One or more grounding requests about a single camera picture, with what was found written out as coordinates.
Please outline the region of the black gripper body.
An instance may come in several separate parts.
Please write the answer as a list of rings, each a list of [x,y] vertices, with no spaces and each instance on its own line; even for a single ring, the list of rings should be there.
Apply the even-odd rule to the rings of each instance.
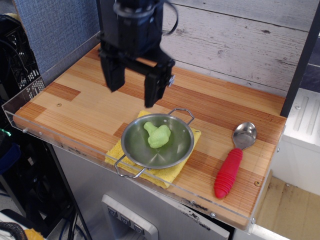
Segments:
[[[174,66],[174,60],[160,48],[163,36],[163,12],[166,0],[115,0],[118,20],[118,49],[113,57],[125,68],[147,75],[151,69],[137,58],[156,62],[162,71]]]

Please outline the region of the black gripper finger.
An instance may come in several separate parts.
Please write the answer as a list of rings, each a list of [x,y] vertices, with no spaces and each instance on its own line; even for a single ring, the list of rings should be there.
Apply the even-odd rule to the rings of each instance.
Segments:
[[[107,87],[115,92],[125,84],[125,67],[117,58],[101,56],[101,67]]]
[[[153,68],[146,76],[144,81],[144,105],[146,108],[152,108],[160,100],[170,83],[170,71],[162,71]]]

